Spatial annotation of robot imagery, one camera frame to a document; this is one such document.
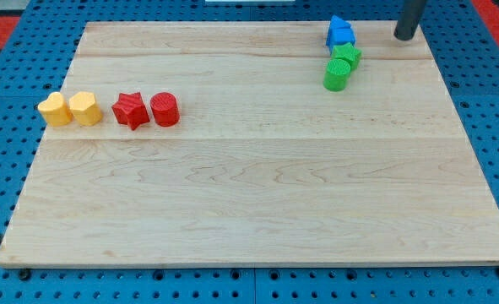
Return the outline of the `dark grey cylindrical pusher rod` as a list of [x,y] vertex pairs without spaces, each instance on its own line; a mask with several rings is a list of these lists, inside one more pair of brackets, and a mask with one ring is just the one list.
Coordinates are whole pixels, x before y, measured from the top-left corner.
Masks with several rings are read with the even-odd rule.
[[413,39],[426,4],[427,0],[404,0],[403,10],[393,33],[398,40],[410,41]]

